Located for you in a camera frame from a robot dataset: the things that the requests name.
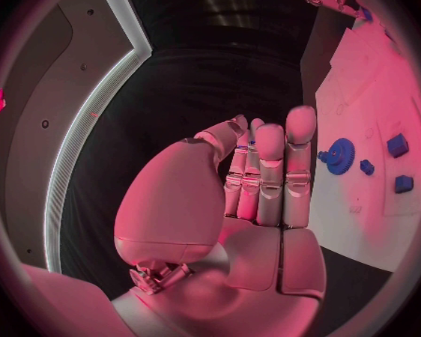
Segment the blue cube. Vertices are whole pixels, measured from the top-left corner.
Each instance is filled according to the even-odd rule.
[[[398,176],[395,179],[395,193],[411,191],[414,187],[414,179],[409,176]]]
[[[400,133],[399,135],[387,141],[387,148],[390,154],[396,158],[404,155],[409,151],[409,144],[404,135]]]

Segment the led light strip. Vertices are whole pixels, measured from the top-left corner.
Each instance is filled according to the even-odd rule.
[[[43,219],[45,261],[50,272],[61,272],[59,246],[62,210],[70,177],[82,146],[97,118],[141,64],[135,50],[126,54],[88,96],[64,137],[50,177]]]

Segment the robotic hand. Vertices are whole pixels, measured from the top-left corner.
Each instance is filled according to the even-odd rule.
[[[307,225],[315,121],[313,108],[292,109],[285,136],[281,126],[260,119],[248,130],[238,115],[155,156],[131,184],[115,220],[115,246],[136,267],[130,271],[136,285],[152,294],[187,277],[186,264],[217,244],[224,216],[278,226],[284,200],[282,221]],[[217,166],[234,148],[223,189]],[[284,186],[285,148],[291,159]]]

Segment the blue gear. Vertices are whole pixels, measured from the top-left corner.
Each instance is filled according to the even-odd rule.
[[[348,139],[338,139],[327,153],[327,169],[333,174],[344,174],[353,165],[356,150]]]

